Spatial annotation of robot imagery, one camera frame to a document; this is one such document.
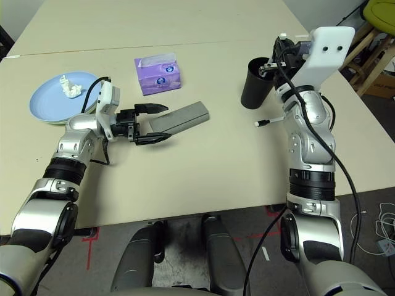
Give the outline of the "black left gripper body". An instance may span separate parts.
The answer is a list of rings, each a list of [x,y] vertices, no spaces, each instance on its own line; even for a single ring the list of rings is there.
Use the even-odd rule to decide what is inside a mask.
[[[136,117],[139,115],[135,109],[123,109],[115,115],[115,123],[111,124],[113,136],[125,137],[130,142],[137,143],[139,138],[139,123]]]

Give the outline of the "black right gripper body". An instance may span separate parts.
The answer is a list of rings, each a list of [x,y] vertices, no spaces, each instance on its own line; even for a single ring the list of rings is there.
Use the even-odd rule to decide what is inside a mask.
[[[275,89],[287,83],[302,67],[310,52],[310,41],[294,43],[285,33],[280,34],[273,46],[272,57],[258,67],[260,78],[273,81]]]

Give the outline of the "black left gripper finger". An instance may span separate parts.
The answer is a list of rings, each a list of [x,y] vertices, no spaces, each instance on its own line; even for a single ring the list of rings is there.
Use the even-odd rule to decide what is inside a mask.
[[[156,144],[158,142],[164,141],[170,138],[172,135],[169,133],[148,133],[146,135],[137,136],[135,139],[135,144],[137,146]]]
[[[168,107],[162,104],[146,103],[146,104],[135,104],[135,113],[141,114],[157,114],[168,110]]]

